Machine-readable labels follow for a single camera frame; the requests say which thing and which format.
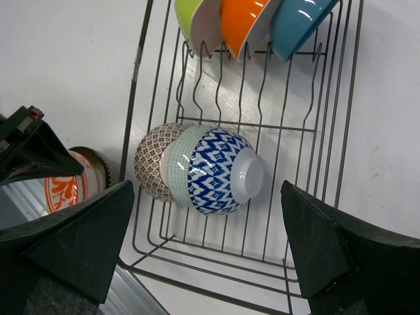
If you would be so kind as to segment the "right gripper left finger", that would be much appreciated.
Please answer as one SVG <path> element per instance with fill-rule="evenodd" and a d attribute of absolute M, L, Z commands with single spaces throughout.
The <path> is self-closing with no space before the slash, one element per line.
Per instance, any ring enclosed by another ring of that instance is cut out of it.
<path fill-rule="evenodd" d="M 129 180 L 1 231 L 2 314 L 96 314 L 131 217 Z"/>

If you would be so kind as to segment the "orange patterned bowl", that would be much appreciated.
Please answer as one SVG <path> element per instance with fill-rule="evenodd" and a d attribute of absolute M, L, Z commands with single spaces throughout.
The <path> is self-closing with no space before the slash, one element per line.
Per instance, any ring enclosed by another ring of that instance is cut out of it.
<path fill-rule="evenodd" d="M 204 133 L 192 152 L 188 192 L 203 215 L 228 215 L 260 192 L 264 169 L 243 136 L 215 127 Z"/>

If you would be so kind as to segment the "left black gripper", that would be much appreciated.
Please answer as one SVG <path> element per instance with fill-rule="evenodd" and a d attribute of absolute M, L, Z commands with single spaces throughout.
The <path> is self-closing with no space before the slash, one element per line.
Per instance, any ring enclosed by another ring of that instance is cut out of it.
<path fill-rule="evenodd" d="M 39 108 L 21 106 L 1 121 L 1 184 L 84 171 L 49 124 L 42 122 L 43 116 Z"/>

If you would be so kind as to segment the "orange floral bowl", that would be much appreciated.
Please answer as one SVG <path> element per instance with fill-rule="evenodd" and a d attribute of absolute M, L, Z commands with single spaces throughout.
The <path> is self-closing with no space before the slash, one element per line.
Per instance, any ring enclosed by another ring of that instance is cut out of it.
<path fill-rule="evenodd" d="M 54 213 L 85 201 L 106 188 L 105 168 L 92 150 L 74 147 L 68 151 L 84 167 L 84 170 L 80 175 L 44 179 L 48 213 Z"/>

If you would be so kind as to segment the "blue ceramic bowl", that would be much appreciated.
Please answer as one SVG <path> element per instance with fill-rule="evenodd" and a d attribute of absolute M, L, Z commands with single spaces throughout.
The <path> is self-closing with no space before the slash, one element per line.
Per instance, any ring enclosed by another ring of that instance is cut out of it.
<path fill-rule="evenodd" d="M 335 0 L 285 0 L 270 21 L 273 53 L 287 62 L 337 4 Z"/>

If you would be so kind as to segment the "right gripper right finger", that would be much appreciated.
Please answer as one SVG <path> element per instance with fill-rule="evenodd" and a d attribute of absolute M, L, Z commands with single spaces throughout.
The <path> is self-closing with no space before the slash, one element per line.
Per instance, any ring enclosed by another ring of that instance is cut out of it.
<path fill-rule="evenodd" d="M 419 313 L 419 239 L 340 211 L 287 180 L 281 203 L 312 314 Z"/>

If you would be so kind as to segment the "pale green celadon bowl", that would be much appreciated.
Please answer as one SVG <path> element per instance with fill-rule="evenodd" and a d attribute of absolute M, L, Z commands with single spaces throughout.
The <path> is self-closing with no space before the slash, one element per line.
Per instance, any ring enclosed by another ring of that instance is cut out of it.
<path fill-rule="evenodd" d="M 192 202 L 188 190 L 189 166 L 198 142 L 212 127 L 192 125 L 174 141 L 167 162 L 167 182 L 173 199 L 189 207 Z"/>

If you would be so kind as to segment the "brown patterned bowl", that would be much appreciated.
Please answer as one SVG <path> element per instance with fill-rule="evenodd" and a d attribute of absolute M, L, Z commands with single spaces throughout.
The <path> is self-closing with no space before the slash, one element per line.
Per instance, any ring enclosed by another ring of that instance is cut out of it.
<path fill-rule="evenodd" d="M 139 142 L 134 170 L 142 191 L 156 200 L 173 201 L 167 180 L 169 153 L 179 136 L 189 128 L 180 123 L 164 123 L 154 127 Z"/>

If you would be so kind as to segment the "orange bowl white inside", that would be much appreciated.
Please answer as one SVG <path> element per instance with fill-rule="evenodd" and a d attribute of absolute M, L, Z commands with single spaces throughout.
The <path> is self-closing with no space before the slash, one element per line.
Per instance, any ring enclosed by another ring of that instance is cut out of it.
<path fill-rule="evenodd" d="M 219 15 L 222 37 L 237 62 L 253 54 L 268 38 L 280 0 L 223 0 Z"/>

